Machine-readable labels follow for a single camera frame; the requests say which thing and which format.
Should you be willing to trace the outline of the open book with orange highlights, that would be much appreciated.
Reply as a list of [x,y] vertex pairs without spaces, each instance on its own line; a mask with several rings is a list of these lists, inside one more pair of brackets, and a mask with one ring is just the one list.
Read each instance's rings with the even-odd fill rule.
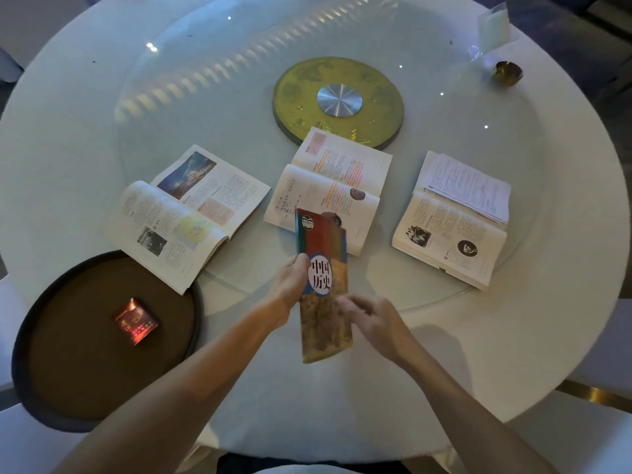
[[295,210],[326,214],[359,256],[379,206],[392,155],[312,127],[277,183],[264,221],[295,232]]

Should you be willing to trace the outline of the colourful cover book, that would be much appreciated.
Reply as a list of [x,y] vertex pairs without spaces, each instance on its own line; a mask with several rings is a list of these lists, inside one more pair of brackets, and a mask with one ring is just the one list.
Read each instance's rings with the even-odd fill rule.
[[331,218],[297,208],[299,253],[310,260],[300,298],[302,361],[309,365],[353,345],[352,324],[340,314],[336,299],[348,293],[346,231]]

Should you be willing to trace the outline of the person's right forearm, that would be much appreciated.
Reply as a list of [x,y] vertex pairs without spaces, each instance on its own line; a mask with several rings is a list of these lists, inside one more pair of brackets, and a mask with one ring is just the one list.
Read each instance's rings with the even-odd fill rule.
[[421,388],[469,474],[559,474],[456,382],[412,335],[396,345],[395,363]]

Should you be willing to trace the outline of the open book with landscape photo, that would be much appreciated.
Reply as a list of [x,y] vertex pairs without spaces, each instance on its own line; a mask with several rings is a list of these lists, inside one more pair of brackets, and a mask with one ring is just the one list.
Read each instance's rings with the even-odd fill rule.
[[136,181],[122,192],[105,235],[183,295],[270,189],[194,145],[152,182]]

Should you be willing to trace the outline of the small golden bowl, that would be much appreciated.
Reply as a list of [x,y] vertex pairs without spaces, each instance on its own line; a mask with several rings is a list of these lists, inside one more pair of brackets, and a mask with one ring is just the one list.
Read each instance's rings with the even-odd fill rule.
[[523,70],[514,62],[499,61],[492,70],[492,79],[503,87],[513,87],[523,78]]

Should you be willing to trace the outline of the loose white printed sheets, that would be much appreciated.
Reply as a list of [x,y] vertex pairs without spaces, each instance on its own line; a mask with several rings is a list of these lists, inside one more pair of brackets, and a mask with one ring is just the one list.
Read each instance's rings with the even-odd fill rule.
[[427,152],[417,186],[496,223],[510,220],[511,185],[444,153]]

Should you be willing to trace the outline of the open book with portrait pictures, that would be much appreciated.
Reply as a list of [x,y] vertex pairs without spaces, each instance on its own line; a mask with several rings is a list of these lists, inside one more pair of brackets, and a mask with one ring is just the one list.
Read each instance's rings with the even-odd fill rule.
[[508,223],[487,219],[450,199],[419,188],[417,182],[392,237],[392,246],[486,291],[508,237]]

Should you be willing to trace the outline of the person's dark trousers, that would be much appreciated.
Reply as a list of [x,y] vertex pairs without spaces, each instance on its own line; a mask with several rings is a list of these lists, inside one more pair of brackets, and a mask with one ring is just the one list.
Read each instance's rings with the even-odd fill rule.
[[241,454],[222,455],[217,474],[411,474],[401,461],[344,464],[336,461],[299,462],[258,458]]

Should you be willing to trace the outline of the round glass turntable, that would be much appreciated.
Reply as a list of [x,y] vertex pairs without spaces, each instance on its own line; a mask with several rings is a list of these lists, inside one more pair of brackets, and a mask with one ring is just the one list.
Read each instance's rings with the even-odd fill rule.
[[265,210],[298,144],[277,125],[274,87],[314,57],[374,67],[397,87],[403,123],[381,202],[360,256],[349,257],[350,291],[398,308],[436,303],[471,287],[394,249],[428,151],[445,153],[511,185],[508,238],[488,294],[529,237],[543,203],[547,143],[523,83],[498,87],[475,54],[485,7],[472,0],[210,0],[170,23],[130,69],[115,114],[126,182],[151,182],[199,145],[271,191],[207,265],[209,278],[248,294],[262,268],[295,253],[289,231]]

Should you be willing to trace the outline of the small red box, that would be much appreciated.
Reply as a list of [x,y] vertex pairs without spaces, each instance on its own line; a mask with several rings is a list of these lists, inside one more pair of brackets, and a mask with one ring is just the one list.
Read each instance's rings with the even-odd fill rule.
[[154,316],[138,298],[130,298],[111,315],[116,327],[137,346],[160,326],[159,319]]

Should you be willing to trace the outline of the golden round turntable base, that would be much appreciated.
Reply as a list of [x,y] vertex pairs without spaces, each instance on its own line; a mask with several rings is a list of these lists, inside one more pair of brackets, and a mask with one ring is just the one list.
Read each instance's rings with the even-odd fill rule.
[[405,106],[397,87],[374,67],[328,56],[296,63],[281,75],[273,115],[297,145],[314,127],[382,150],[398,135]]

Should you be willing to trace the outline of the person's left forearm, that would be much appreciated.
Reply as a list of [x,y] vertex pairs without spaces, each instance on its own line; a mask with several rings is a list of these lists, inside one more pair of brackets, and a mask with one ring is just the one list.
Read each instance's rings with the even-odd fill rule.
[[204,426],[290,308],[255,306],[223,335],[125,402],[51,474],[175,474]]

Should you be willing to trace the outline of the person's left hand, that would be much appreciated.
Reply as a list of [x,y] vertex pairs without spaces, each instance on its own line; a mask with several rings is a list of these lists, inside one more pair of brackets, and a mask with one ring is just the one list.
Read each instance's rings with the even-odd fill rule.
[[264,297],[267,319],[277,329],[287,323],[291,309],[299,302],[303,291],[291,289],[291,267],[297,255],[291,257],[278,271]]

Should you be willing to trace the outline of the round brown tray dark rim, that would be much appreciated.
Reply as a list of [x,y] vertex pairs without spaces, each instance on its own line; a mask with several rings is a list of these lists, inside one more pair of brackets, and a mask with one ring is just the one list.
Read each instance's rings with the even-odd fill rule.
[[[132,297],[160,321],[137,346],[111,319]],[[88,433],[194,353],[203,314],[197,281],[180,295],[122,251],[94,256],[26,314],[12,353],[17,398],[49,428]]]

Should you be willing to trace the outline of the person's right hand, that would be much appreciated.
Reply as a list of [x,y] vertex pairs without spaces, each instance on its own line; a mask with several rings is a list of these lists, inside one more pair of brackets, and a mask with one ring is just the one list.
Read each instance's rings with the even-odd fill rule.
[[400,365],[416,340],[394,305],[386,298],[381,298],[381,324],[354,325],[384,358]]

